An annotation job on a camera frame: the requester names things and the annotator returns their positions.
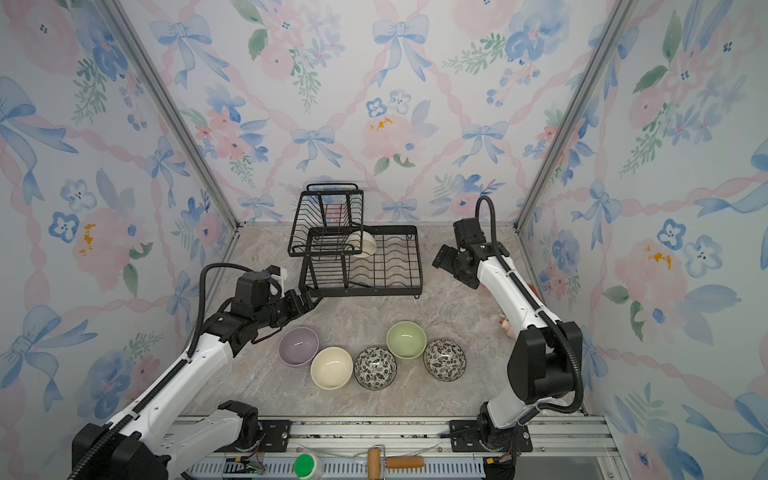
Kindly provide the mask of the lavender bowl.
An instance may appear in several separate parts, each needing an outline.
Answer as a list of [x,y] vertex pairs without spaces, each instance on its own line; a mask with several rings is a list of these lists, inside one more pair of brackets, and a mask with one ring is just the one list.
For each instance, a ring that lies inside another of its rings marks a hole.
[[306,326],[287,332],[279,344],[279,357],[289,367],[302,367],[312,362],[320,349],[319,336]]

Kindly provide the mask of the black wire dish rack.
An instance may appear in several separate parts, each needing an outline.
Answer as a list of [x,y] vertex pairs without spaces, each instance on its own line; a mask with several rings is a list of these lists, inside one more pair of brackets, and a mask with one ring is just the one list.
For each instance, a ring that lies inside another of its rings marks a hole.
[[301,260],[300,286],[315,298],[423,292],[418,230],[369,226],[357,184],[310,183],[300,193],[287,246]]

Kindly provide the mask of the light green bowl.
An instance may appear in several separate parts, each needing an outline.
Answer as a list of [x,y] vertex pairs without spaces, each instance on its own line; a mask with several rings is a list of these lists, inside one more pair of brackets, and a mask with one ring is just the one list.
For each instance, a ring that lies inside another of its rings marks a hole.
[[386,344],[397,358],[411,360],[418,358],[425,350],[427,336],[421,326],[412,321],[399,321],[387,332]]

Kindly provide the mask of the cream speckled bowl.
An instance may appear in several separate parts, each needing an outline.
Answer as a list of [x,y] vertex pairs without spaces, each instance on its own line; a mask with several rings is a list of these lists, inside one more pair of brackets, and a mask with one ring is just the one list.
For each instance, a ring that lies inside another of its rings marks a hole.
[[360,245],[361,251],[354,255],[355,259],[367,259],[375,255],[377,251],[377,243],[372,234],[363,231]]

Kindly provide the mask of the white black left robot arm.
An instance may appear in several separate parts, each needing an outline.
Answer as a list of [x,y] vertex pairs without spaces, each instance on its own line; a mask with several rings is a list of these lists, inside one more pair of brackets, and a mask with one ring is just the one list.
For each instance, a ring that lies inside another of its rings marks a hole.
[[241,401],[225,401],[194,424],[174,424],[210,378],[245,345],[260,342],[260,329],[279,331],[315,306],[308,293],[290,290],[252,317],[232,310],[210,317],[191,352],[147,391],[105,424],[89,423],[76,434],[70,478],[175,479],[222,447],[257,449],[264,437],[258,410]]

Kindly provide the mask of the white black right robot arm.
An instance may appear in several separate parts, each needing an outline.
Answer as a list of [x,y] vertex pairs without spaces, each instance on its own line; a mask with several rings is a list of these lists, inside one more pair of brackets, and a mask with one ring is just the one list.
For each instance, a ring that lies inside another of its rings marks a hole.
[[476,430],[486,449],[516,444],[527,423],[544,411],[573,414],[582,408],[582,331],[540,301],[510,257],[489,244],[463,250],[443,245],[432,265],[473,289],[485,287],[515,335],[507,384],[477,416]]

